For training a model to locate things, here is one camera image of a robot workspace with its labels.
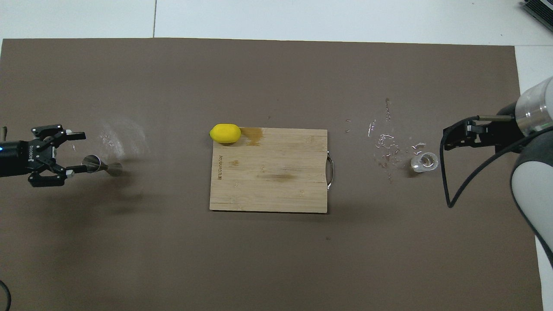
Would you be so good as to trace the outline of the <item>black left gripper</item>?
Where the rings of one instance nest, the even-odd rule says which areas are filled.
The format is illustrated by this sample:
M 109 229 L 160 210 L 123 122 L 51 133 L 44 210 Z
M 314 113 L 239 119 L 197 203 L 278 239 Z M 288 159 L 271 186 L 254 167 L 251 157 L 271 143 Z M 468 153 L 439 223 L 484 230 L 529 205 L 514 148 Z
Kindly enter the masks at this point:
M 35 127 L 34 139 L 1 142 L 0 175 L 29 175 L 32 187 L 61 187 L 65 180 L 87 172 L 85 165 L 62 167 L 55 160 L 54 149 L 68 140 L 85 140 L 85 132 L 72 132 L 61 124 Z

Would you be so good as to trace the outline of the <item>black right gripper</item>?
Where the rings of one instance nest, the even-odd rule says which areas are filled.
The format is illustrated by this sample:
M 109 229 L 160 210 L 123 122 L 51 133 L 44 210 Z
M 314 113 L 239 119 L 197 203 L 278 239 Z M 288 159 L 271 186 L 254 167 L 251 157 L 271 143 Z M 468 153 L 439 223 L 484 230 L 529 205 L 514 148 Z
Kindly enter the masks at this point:
M 472 127 L 477 121 L 488 121 L 485 133 L 478 134 Z M 460 147 L 494 147 L 499 153 L 524 138 L 515 114 L 479 115 L 479 119 L 463 119 L 444 129 L 444 150 Z

